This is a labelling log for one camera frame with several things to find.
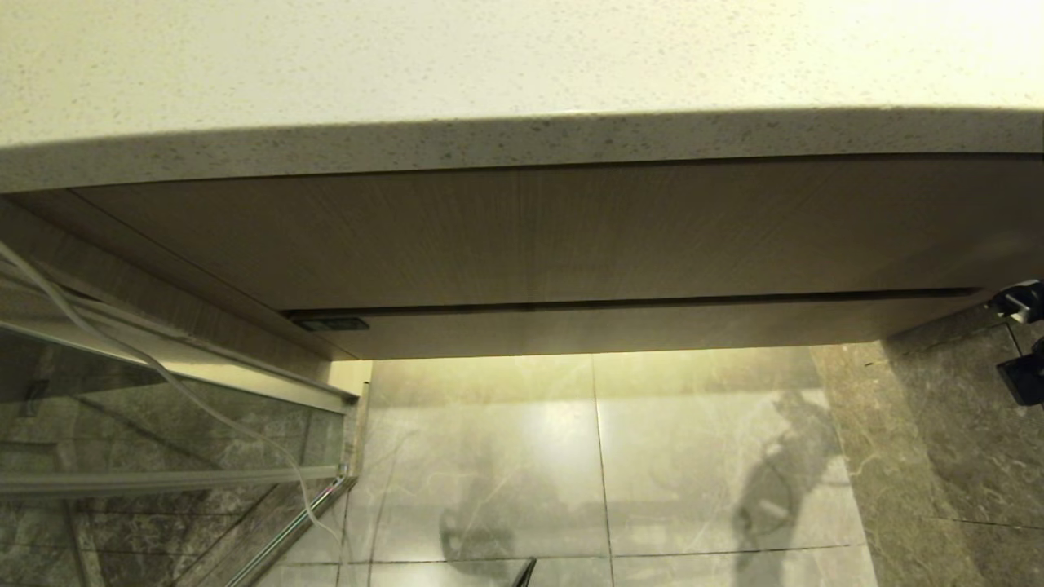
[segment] tile grout line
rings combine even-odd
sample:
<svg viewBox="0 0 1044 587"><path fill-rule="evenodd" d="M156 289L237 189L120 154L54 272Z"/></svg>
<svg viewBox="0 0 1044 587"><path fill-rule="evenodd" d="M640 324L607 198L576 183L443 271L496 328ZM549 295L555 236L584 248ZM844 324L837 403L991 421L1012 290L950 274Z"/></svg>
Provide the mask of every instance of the tile grout line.
<svg viewBox="0 0 1044 587"><path fill-rule="evenodd" d="M920 517L927 520L939 520L944 522L954 522L954 523L975 524L975 525L992 525L997 527L1010 527L1014 530L1033 530L1033 531L1044 530L1044 526L1039 526L1039 525L1016 525L1016 524L1005 524L1001 522L981 522L976 520L963 520L960 518L942 518L939 516L920 516Z"/></svg>
<svg viewBox="0 0 1044 587"><path fill-rule="evenodd" d="M601 416L598 410L598 378L594 372L594 355L591 361L591 397L594 399L594 431L598 439L598 470L601 472L601 502L606 512L606 546L609 548L609 584L616 587L616 570L613 568L613 531L609 526L609 493L606 490L606 457L601 449Z"/></svg>
<svg viewBox="0 0 1044 587"><path fill-rule="evenodd" d="M1015 332L1012 330L1012 325L1005 322L1004 328L1007 329L1007 336L1012 339L1012 344L1015 345L1015 352L1019 353L1019 356L1025 355L1025 353L1022 352L1022 348L1019 347L1019 341L1015 337Z"/></svg>
<svg viewBox="0 0 1044 587"><path fill-rule="evenodd" d="M947 520L946 518L934 518L945 521L962 521L962 520ZM662 555L616 555L614 559L669 559L674 557L719 557L722 555L744 555L744 554L757 554L757 553L801 553L808 550L830 550L834 548L852 548L865 546L863 543L847 543L847 544L824 544L822 546L797 546L792 548L762 548L758 550L713 550L708 553L666 553ZM540 557L542 561L609 561L609 557L582 557L582 556L564 556L564 557ZM448 564L448 563L497 563L497 562L525 562L525 559L520 559L518 557L497 557L488 559L453 559L453 560L425 560L425 561L382 561L374 560L375 565L429 565L429 564ZM298 562L298 563L284 563L283 566L333 566L338 563L308 563L308 562ZM366 565L369 562L349 562L345 563L345 566L351 565Z"/></svg>

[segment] grey marble tile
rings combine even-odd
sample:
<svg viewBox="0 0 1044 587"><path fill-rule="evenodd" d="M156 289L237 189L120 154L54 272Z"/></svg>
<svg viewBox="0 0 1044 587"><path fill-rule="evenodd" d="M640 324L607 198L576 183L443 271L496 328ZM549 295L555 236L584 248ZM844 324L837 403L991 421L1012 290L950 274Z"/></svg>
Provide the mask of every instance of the grey marble tile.
<svg viewBox="0 0 1044 587"><path fill-rule="evenodd" d="M0 585L69 587L82 585L81 580L71 547L0 545Z"/></svg>
<svg viewBox="0 0 1044 587"><path fill-rule="evenodd" d="M387 361L373 381L348 524L376 542L346 560L608 553L588 356Z"/></svg>
<svg viewBox="0 0 1044 587"><path fill-rule="evenodd" d="M1044 530L971 524L941 520L936 527L956 526L975 567L970 581L954 583L975 585L981 577L983 586L1044 585Z"/></svg>
<svg viewBox="0 0 1044 587"><path fill-rule="evenodd" d="M72 546L69 522L60 501L0 502L0 544Z"/></svg>
<svg viewBox="0 0 1044 587"><path fill-rule="evenodd" d="M38 403L37 415L18 416L0 431L5 441L52 443L76 438L75 427L79 404L72 398L51 398Z"/></svg>
<svg viewBox="0 0 1044 587"><path fill-rule="evenodd" d="M308 415L308 428L304 439L301 465L337 465L345 450L345 435L354 432L346 421L354 422L355 412L348 415L314 410Z"/></svg>
<svg viewBox="0 0 1044 587"><path fill-rule="evenodd" d="M106 587L169 585L197 559L195 555L98 553Z"/></svg>
<svg viewBox="0 0 1044 587"><path fill-rule="evenodd" d="M65 440L57 443L58 469L70 473L104 473L109 471L112 440Z"/></svg>
<svg viewBox="0 0 1044 587"><path fill-rule="evenodd" d="M242 514L271 491L272 486L247 485L200 491L80 499L81 512L134 514Z"/></svg>
<svg viewBox="0 0 1044 587"><path fill-rule="evenodd" d="M308 407L209 383L188 381L208 405L260 433L302 437ZM239 432L210 418L166 383L92 393L78 398L77 438L238 438Z"/></svg>
<svg viewBox="0 0 1044 587"><path fill-rule="evenodd" d="M814 366L788 351L595 357L614 556L863 542ZM739 355L765 373L731 389Z"/></svg>
<svg viewBox="0 0 1044 587"><path fill-rule="evenodd" d="M892 357L942 517L1044 527L1044 412L1017 405L994 366L1017 354L1003 326Z"/></svg>
<svg viewBox="0 0 1044 587"><path fill-rule="evenodd" d="M300 454L301 437L268 437L292 454ZM287 466L286 456L257 439L207 439L175 437L162 442L146 439L76 441L79 445L71 464L77 470L94 472L206 471L276 469ZM101 454L108 450L108 457Z"/></svg>
<svg viewBox="0 0 1044 587"><path fill-rule="evenodd" d="M200 555L239 520L235 515L82 513L94 547L116 553Z"/></svg>
<svg viewBox="0 0 1044 587"><path fill-rule="evenodd" d="M329 479L316 479L307 485L309 495L315 495ZM184 576L176 587L226 585L257 553L301 513L303 501L298 484L280 484L268 492L257 508L226 533Z"/></svg>
<svg viewBox="0 0 1044 587"><path fill-rule="evenodd" d="M992 328L1004 321L983 304L976 304L964 311L941 318L906 332L888 337L889 354L903 355L935 345L963 338L969 334Z"/></svg>
<svg viewBox="0 0 1044 587"><path fill-rule="evenodd" d="M336 564L276 565L257 587L337 587Z"/></svg>
<svg viewBox="0 0 1044 587"><path fill-rule="evenodd" d="M507 587L523 565L523 560L375 564L373 569L346 565L337 586ZM544 559L537 563L530 585L610 587L610 576L609 559Z"/></svg>
<svg viewBox="0 0 1044 587"><path fill-rule="evenodd" d="M880 345L813 349L844 447L880 585L973 585L957 529L926 523L955 515L934 474L906 391Z"/></svg>
<svg viewBox="0 0 1044 587"><path fill-rule="evenodd" d="M877 587L865 546L617 558L616 587Z"/></svg>

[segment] floor tile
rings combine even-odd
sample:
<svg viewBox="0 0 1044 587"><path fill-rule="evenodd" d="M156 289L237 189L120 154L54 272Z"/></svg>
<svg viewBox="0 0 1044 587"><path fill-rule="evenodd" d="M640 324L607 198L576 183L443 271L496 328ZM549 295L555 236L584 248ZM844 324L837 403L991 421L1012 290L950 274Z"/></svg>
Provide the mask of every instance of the floor tile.
<svg viewBox="0 0 1044 587"><path fill-rule="evenodd" d="M274 566L257 583L257 587L336 587L337 565Z"/></svg>
<svg viewBox="0 0 1044 587"><path fill-rule="evenodd" d="M597 355L595 376L614 556L863 543L807 349Z"/></svg>
<svg viewBox="0 0 1044 587"><path fill-rule="evenodd" d="M590 357L375 366L348 561L608 555Z"/></svg>
<svg viewBox="0 0 1044 587"><path fill-rule="evenodd" d="M892 359L946 493L942 517L1044 527L1044 412L1017 405L995 369L1017 354L999 326Z"/></svg>
<svg viewBox="0 0 1044 587"><path fill-rule="evenodd" d="M338 535L343 535L345 508L348 495L341 495L328 511L319 516L319 521ZM322 527L312 525L290 546L280 559L281 563L339 563L341 545Z"/></svg>
<svg viewBox="0 0 1044 587"><path fill-rule="evenodd" d="M613 560L615 587L877 587L865 546Z"/></svg>
<svg viewBox="0 0 1044 587"><path fill-rule="evenodd" d="M375 564L370 587L509 587L523 560ZM366 565L347 565L338 587L365 587ZM608 559L545 559L537 563L532 587L610 587Z"/></svg>

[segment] metal frame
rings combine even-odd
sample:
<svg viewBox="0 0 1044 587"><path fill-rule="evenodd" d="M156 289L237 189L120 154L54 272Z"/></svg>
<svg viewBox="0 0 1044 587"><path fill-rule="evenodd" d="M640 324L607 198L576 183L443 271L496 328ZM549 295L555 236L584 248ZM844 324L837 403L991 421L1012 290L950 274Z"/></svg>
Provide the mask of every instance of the metal frame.
<svg viewBox="0 0 1044 587"><path fill-rule="evenodd" d="M339 465L302 467L305 479L336 477ZM4 499L78 499L193 491L238 485L298 483L289 467L241 471L143 471L140 473L4 473L0 495Z"/></svg>
<svg viewBox="0 0 1044 587"><path fill-rule="evenodd" d="M101 303L74 300L74 305L102 330L152 355L172 373L191 379L338 414L343 414L348 404L358 399L355 394L327 383L309 381L205 349ZM0 263L0 328L140 363L79 330L50 300L5 263Z"/></svg>

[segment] wood grain panel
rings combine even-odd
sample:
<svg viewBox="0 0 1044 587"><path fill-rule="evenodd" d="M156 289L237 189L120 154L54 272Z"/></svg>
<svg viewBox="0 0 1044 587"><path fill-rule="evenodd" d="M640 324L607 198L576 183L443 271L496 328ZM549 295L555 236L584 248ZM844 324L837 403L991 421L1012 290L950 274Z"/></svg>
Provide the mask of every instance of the wood grain panel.
<svg viewBox="0 0 1044 587"><path fill-rule="evenodd" d="M1000 287L1044 166L846 157L110 186L109 214L278 309Z"/></svg>
<svg viewBox="0 0 1044 587"><path fill-rule="evenodd" d="M229 313L0 197L0 234L52 279L168 334L247 362L325 381L329 359Z"/></svg>
<svg viewBox="0 0 1044 587"><path fill-rule="evenodd" d="M279 312L151 241L70 190L4 196L73 236L118 256L142 271L218 308L330 360L353 358L343 349L289 324Z"/></svg>
<svg viewBox="0 0 1044 587"><path fill-rule="evenodd" d="M370 330L317 334L370 359L830 345L876 341L978 300L371 316Z"/></svg>

